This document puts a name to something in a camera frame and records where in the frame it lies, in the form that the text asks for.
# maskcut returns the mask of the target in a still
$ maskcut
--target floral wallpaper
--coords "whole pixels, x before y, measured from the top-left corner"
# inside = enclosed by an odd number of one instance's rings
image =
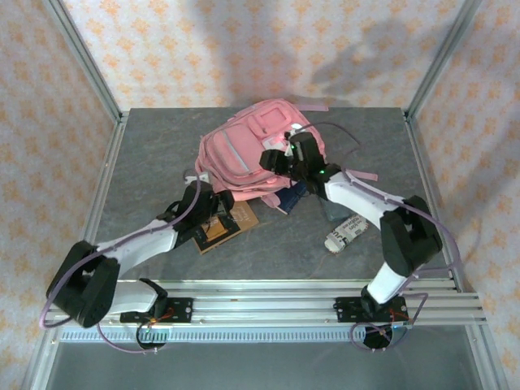
[[[0,2],[0,378],[19,388],[113,123],[42,0]]]
[[[486,1],[418,124],[511,388],[520,388],[520,8]]]
[[[65,0],[122,110],[410,103],[462,0]]]

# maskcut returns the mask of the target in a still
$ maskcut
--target pink backpack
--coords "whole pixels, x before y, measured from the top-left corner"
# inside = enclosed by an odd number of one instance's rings
[[[236,201],[262,197],[269,206],[277,206],[269,195],[289,187],[290,179],[262,169],[260,157],[267,149],[286,150],[284,134],[307,124],[306,117],[284,99],[259,102],[201,139],[195,168],[210,174],[215,192],[229,189]],[[303,131],[313,134],[324,157],[319,132],[314,127]]]

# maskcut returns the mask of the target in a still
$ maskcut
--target patterned wallpaper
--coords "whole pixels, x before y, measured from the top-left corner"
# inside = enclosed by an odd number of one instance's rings
[[[65,0],[122,110],[410,103],[462,0]]]
[[[419,115],[442,215],[457,233],[511,388],[520,388],[520,8],[486,1]]]
[[[0,378],[17,389],[112,122],[42,0],[0,2]]]

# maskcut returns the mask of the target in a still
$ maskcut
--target black mounting plate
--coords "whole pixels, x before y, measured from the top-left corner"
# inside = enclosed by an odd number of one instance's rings
[[[337,297],[333,307],[338,323],[391,323],[406,321],[408,318],[404,297],[394,297],[372,316],[362,308],[360,297]]]
[[[167,298],[166,310],[173,309],[173,315],[161,320],[161,323],[191,323],[193,314],[193,298]],[[121,323],[146,323],[149,313],[129,311],[119,317]]]

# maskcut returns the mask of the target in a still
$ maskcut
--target gray marble surface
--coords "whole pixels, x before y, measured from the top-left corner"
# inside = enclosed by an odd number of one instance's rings
[[[193,166],[202,135],[233,116],[237,108],[134,109],[130,111],[110,182],[97,241],[132,232],[184,193],[182,172]],[[349,155],[353,141],[336,128],[318,126],[327,160],[379,175],[376,186],[389,193],[424,197],[424,188],[396,108],[332,108],[306,112],[310,122],[326,120],[353,132],[363,147]],[[191,241],[130,270],[125,279],[275,280],[367,279],[383,264],[379,231],[371,226],[334,255],[323,245],[338,223],[327,221],[317,197],[305,197],[287,216],[259,200],[249,204],[259,225],[200,255]],[[442,255],[428,266],[444,264]]]

